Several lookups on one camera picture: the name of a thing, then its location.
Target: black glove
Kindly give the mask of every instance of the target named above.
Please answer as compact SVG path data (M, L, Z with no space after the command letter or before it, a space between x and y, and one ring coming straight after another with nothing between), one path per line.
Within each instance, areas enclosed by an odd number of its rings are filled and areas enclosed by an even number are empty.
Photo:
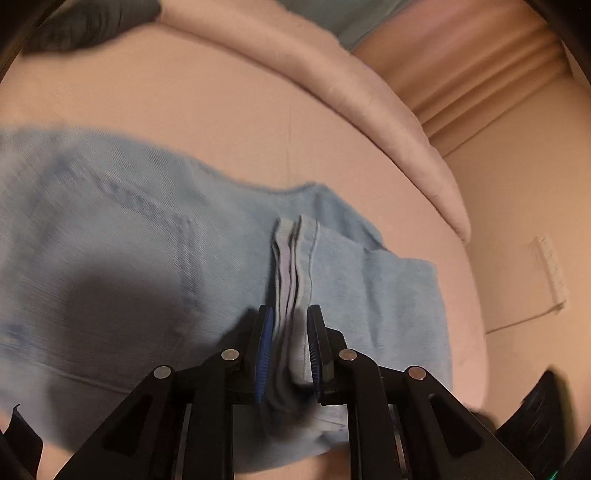
M93 47L151 22L160 11L158 0L80 0L41 25L25 44L23 52Z

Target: fabric fold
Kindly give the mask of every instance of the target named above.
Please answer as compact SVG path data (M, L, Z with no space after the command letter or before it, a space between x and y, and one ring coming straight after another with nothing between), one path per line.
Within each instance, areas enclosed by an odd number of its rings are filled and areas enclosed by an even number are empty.
M346 408L321 407L310 398L306 316L311 304L320 305L326 326L341 331L348 347L400 371L421 365L451 389L445 309L430 263L368 249L305 215L297 222L280 219L274 248L279 253L275 285L281 287L275 304L281 337L268 398L283 416L266 425L270 434L291 438L301 429L346 432ZM290 260L294 270L288 268ZM287 395L275 396L279 385Z

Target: blue gripper pad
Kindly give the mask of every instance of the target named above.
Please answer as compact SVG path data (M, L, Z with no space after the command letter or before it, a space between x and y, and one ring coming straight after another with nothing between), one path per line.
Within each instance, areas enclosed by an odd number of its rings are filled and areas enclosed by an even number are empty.
M275 312L267 308L265 321L262 327L261 340L259 341L258 353L255 363L255 402L261 403L265 396L267 377L271 366L271 349L273 346L273 328L275 326Z

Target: metal rivet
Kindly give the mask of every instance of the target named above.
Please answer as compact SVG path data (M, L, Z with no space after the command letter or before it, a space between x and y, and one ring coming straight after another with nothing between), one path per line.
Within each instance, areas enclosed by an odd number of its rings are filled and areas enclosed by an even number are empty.
M411 367L408 369L408 374L410 378L414 378L415 380L424 380L427 376L427 372L425 372L424 368L421 367Z
M158 367L156 370L154 370L154 376L159 379L166 378L170 375L170 373L170 368L166 365L162 365L161 367Z
M351 350L351 348L345 348L339 352L339 357L348 361L355 360L357 358L357 352Z
M229 348L222 352L222 358L224 360L235 360L240 356L240 352L238 350L234 350L233 348Z

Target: folded denim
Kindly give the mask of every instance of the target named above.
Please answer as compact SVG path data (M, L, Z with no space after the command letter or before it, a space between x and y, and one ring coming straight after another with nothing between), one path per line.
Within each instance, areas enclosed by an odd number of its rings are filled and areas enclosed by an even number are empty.
M238 184L100 132L0 132L0 407L46 440L77 449L152 368L235 346L267 304L271 379L258 413L235 409L235 468L325 452L346 415L310 398L312 303L351 348L451 386L435 268L326 186Z

